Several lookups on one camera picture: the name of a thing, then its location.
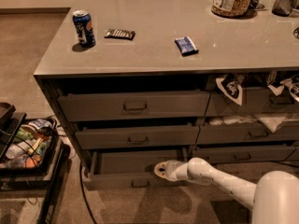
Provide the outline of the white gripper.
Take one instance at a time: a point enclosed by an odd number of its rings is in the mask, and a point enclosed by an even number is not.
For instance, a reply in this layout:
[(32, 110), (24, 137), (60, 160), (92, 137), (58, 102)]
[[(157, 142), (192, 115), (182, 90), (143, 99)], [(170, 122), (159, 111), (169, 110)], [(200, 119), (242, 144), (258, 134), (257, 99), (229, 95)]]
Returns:
[(154, 166), (154, 173), (172, 182), (188, 180), (188, 163), (182, 161), (163, 161)]

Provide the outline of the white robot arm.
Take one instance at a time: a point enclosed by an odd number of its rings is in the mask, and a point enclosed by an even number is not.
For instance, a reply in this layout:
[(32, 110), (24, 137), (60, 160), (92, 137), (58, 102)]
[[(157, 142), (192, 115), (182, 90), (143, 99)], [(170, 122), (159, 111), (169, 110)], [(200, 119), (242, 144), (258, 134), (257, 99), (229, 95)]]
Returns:
[(154, 173), (171, 182), (214, 184), (252, 212), (251, 224), (299, 224), (299, 178), (290, 173), (272, 171), (254, 184), (201, 158), (163, 161)]

